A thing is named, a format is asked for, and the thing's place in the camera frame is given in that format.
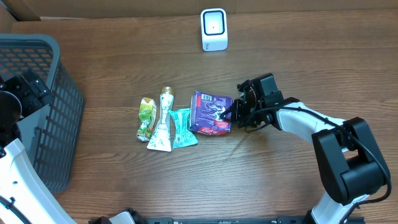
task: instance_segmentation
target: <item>basket mesh side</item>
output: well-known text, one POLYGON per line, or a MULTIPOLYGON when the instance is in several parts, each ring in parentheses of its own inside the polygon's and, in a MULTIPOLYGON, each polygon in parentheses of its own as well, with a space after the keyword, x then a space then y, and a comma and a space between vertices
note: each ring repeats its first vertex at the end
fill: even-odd
POLYGON ((0 77, 5 81, 29 68, 47 81, 53 52, 48 47, 6 47, 0 49, 0 77))
POLYGON ((81 91, 61 63, 52 94, 55 100, 46 116, 34 169, 50 192, 56 194, 69 184, 84 105, 81 91))

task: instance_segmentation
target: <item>gold cap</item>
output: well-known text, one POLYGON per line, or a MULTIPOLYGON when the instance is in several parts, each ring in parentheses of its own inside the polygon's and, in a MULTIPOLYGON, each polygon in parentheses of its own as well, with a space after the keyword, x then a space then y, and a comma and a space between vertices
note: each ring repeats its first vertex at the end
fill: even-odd
POLYGON ((162 93, 161 94, 164 94, 164 93, 174 96, 174 89, 172 87, 165 86, 165 87, 162 88, 162 93))

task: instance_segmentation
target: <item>white square device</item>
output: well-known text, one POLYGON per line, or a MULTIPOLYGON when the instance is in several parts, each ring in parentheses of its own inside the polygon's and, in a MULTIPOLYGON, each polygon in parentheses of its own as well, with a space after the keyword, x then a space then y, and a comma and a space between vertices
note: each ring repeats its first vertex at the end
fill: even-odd
POLYGON ((200 14, 201 42, 204 51, 225 50, 228 29, 224 9, 205 9, 200 14))

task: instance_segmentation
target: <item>green and white packet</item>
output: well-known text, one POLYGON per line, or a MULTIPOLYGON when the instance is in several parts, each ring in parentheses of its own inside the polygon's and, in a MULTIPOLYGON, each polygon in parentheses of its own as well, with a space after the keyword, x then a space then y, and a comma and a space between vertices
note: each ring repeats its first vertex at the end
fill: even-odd
POLYGON ((173 149, 198 144, 197 138, 189 130, 191 109, 179 109, 177 111, 170 111, 169 113, 175 124, 173 149))

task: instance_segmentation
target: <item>blue-gray plastic bin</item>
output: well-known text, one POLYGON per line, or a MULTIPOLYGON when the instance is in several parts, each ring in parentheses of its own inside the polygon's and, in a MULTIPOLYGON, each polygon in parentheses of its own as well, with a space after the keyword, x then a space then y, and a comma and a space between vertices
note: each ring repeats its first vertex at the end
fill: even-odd
POLYGON ((36 173, 51 193, 70 182, 84 99, 60 61, 50 36, 0 34, 0 76, 8 80, 31 69, 51 90, 54 102, 18 122, 22 143, 36 173))

